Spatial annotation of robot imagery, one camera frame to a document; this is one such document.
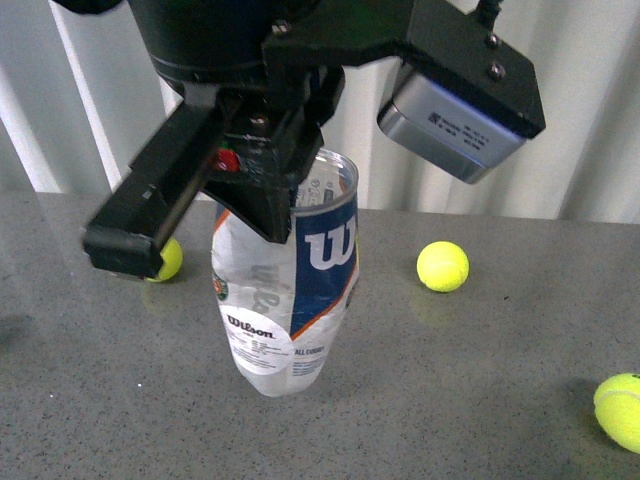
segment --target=robotic arm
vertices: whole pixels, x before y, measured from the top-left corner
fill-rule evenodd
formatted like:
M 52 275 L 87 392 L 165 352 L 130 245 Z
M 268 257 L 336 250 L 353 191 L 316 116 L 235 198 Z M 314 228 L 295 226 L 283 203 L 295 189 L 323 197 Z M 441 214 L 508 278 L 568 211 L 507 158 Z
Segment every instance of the robotic arm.
M 120 3 L 55 1 L 91 14 Z M 199 191 L 284 243 L 342 67 L 388 56 L 403 64 L 381 129 L 478 181 L 545 127 L 533 65 L 491 32 L 500 1 L 467 16 L 446 0 L 129 0 L 156 71 L 184 101 L 87 226 L 93 265 L 154 277 Z

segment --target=screw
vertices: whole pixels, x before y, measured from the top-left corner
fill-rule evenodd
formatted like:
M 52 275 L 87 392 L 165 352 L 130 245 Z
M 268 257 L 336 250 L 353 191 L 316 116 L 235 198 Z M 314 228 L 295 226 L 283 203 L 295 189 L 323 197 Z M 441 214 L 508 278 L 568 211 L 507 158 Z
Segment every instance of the screw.
M 484 43 L 491 50 L 495 50 L 500 45 L 502 45 L 502 39 L 499 36 L 497 36 L 495 33 L 489 32 L 489 34 L 484 39 Z
M 499 82 L 507 75 L 507 71 L 498 62 L 493 62 L 487 69 L 487 75 L 494 82 Z
M 273 25 L 271 25 L 271 31 L 275 36 L 281 37 L 291 31 L 291 24 L 286 20 L 276 20 Z
M 269 119 L 262 113 L 254 113 L 250 120 L 251 124 L 256 127 L 265 127 L 269 123 Z

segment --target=clear plastic bottle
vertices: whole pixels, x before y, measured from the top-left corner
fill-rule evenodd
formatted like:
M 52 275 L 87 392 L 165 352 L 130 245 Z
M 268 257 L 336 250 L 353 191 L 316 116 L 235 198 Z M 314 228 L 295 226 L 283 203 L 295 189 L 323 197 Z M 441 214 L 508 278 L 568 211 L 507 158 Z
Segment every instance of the clear plastic bottle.
M 214 286 L 238 370 L 263 395 L 318 377 L 358 278 L 358 172 L 320 150 L 292 209 L 284 245 L 223 211 L 212 246 Z

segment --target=blue label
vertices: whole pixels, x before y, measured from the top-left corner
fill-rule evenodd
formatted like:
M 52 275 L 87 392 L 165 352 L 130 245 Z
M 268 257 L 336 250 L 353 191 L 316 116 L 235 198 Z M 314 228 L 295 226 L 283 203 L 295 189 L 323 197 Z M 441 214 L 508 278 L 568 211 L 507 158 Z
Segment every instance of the blue label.
M 356 271 L 357 204 L 353 200 L 336 210 L 296 218 L 296 297 L 291 338 L 329 312 L 347 293 Z

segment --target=cable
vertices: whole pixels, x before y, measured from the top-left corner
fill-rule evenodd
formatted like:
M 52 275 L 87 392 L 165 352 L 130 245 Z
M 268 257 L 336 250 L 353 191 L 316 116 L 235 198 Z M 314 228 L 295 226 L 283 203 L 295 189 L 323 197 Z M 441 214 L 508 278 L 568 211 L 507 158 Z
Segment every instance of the cable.
M 500 13 L 502 0 L 480 0 L 476 9 L 469 14 L 487 30 L 493 30 L 496 18 Z

